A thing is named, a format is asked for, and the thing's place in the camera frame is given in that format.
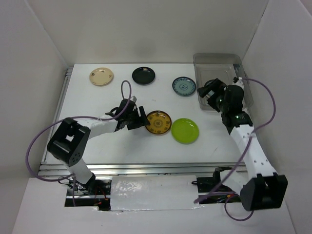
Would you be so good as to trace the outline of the yellow brown patterned plate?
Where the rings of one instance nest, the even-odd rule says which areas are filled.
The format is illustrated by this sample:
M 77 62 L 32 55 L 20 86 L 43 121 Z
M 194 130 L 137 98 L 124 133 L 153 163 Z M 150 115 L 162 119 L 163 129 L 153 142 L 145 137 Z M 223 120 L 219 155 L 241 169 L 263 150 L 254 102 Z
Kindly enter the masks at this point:
M 166 134 L 171 129 L 172 120 L 170 116 L 161 110 L 155 110 L 147 115 L 150 125 L 145 126 L 147 131 L 154 135 Z

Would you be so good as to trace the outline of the lime green plate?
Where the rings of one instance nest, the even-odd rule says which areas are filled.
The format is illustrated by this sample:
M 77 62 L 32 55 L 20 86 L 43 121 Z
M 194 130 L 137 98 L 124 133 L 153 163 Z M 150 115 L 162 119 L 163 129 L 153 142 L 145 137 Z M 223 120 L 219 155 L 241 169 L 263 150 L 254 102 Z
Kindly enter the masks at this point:
M 192 144 L 199 137 L 199 128 L 193 120 L 179 118 L 173 122 L 171 134 L 181 144 Z

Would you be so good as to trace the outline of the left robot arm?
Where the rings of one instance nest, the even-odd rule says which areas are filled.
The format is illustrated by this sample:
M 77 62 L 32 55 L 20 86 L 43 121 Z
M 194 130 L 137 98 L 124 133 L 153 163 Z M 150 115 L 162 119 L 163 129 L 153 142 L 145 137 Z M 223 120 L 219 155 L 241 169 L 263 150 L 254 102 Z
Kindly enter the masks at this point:
M 134 99 L 123 99 L 120 106 L 113 108 L 107 115 L 115 119 L 96 120 L 90 127 L 82 126 L 68 117 L 61 122 L 47 144 L 47 151 L 76 176 L 79 189 L 86 195 L 94 193 L 97 186 L 96 176 L 82 159 L 88 140 L 117 132 L 124 127 L 132 130 L 150 125 L 143 106 L 137 107 Z

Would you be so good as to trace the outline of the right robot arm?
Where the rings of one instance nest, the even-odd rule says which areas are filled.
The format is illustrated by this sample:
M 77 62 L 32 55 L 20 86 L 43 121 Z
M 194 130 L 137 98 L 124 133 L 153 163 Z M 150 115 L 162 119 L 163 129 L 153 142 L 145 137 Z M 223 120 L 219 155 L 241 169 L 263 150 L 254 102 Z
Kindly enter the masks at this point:
M 200 97 L 207 97 L 208 105 L 221 114 L 222 123 L 241 156 L 232 168 L 217 168 L 213 188 L 194 202 L 200 203 L 228 187 L 239 195 L 246 211 L 280 208 L 288 181 L 270 164 L 257 139 L 256 132 L 268 123 L 254 127 L 249 114 L 243 110 L 244 79 L 234 78 L 233 83 L 227 85 L 216 78 L 197 92 Z

